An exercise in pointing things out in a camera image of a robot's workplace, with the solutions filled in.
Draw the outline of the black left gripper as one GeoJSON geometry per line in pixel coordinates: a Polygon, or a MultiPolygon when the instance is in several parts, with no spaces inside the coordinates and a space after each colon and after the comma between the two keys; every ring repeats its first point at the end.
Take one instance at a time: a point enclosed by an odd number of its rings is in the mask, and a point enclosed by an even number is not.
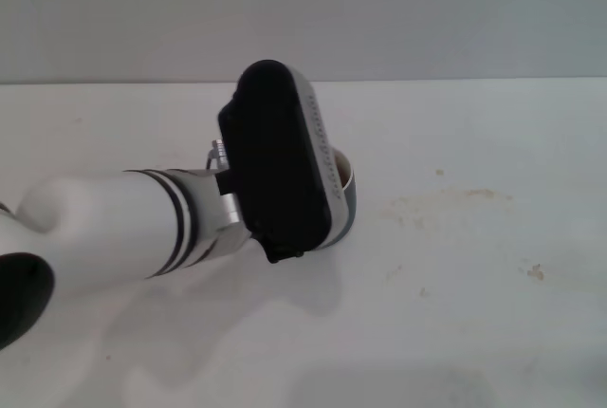
{"type": "Polygon", "coordinates": [[[299,232],[255,231],[253,239],[261,245],[271,264],[290,258],[299,258],[304,254],[303,238],[299,232]]]}

